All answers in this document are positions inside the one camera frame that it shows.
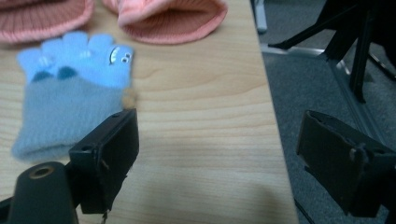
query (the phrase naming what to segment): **dark blue patch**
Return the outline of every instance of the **dark blue patch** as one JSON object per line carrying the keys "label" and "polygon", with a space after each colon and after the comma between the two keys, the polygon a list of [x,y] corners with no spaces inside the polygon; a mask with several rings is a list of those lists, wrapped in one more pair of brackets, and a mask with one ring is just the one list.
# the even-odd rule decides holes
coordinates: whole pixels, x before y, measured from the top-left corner
{"label": "dark blue patch", "polygon": [[68,79],[77,75],[76,70],[71,67],[63,67],[59,69],[57,78],[60,80]]}
{"label": "dark blue patch", "polygon": [[51,77],[51,74],[48,72],[38,72],[35,74],[35,77],[33,78],[32,82],[38,82],[43,79],[46,79],[48,77]]}

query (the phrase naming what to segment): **glove finger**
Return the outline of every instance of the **glove finger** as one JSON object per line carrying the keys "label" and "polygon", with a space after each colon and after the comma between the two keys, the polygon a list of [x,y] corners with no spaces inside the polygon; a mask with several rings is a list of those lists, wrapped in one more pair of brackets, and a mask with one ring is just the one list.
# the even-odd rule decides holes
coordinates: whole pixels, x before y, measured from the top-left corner
{"label": "glove finger", "polygon": [[17,61],[26,75],[26,82],[30,83],[39,72],[46,71],[53,66],[53,61],[46,57],[40,49],[26,49],[17,55]]}
{"label": "glove finger", "polygon": [[107,54],[109,64],[107,73],[101,79],[109,86],[125,88],[130,86],[131,63],[134,50],[125,45],[113,45]]}
{"label": "glove finger", "polygon": [[114,42],[113,36],[107,34],[93,35],[88,43],[89,50],[100,52],[107,50]]}
{"label": "glove finger", "polygon": [[46,40],[41,44],[41,49],[45,55],[58,59],[60,52],[64,52],[64,45],[61,38]]}
{"label": "glove finger", "polygon": [[88,35],[84,32],[71,32],[63,37],[65,55],[71,58],[78,57],[88,49]]}

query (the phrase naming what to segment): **grey carpet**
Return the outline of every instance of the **grey carpet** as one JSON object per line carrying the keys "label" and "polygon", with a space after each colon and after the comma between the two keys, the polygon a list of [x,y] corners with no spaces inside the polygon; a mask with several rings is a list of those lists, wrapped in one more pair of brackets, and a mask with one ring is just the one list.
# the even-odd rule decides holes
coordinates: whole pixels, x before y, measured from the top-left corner
{"label": "grey carpet", "polygon": [[[324,0],[266,0],[265,13],[268,30],[260,35],[262,43],[283,41],[315,23]],[[315,35],[299,47],[324,49],[333,31]],[[348,67],[353,62],[354,48],[345,57]],[[383,50],[371,46],[371,52],[392,69]],[[320,59],[264,53],[264,64],[273,96],[280,137],[290,174],[294,198],[316,223],[384,223],[387,210],[381,208],[377,218],[346,216],[327,191],[304,170],[304,163],[296,155],[298,134],[306,109],[332,115],[355,127],[355,120],[335,81],[329,65]],[[383,132],[388,146],[396,146],[396,83],[389,81],[377,68],[368,63],[363,93],[367,106]],[[308,223],[299,214],[300,223]]]}

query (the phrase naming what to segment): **glove cuff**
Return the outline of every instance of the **glove cuff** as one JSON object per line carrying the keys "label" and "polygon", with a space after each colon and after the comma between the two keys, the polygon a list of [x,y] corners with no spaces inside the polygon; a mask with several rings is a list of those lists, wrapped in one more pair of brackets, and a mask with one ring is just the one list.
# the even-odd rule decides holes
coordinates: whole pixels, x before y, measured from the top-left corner
{"label": "glove cuff", "polygon": [[75,143],[122,110],[121,98],[122,90],[78,76],[31,83],[25,87],[23,126],[11,149],[13,156],[34,162],[66,156]]}

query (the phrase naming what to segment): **black cable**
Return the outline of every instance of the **black cable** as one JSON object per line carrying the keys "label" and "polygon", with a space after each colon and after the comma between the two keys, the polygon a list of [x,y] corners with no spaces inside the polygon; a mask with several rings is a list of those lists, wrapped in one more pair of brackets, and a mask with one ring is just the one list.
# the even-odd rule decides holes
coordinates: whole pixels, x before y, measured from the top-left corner
{"label": "black cable", "polygon": [[294,199],[294,203],[296,204],[296,207],[300,210],[301,213],[303,213],[303,215],[305,216],[306,220],[310,223],[310,224],[315,224],[314,219],[312,219],[311,216],[308,215],[308,213],[305,211],[305,209],[303,208],[303,206],[297,202],[296,199]]}

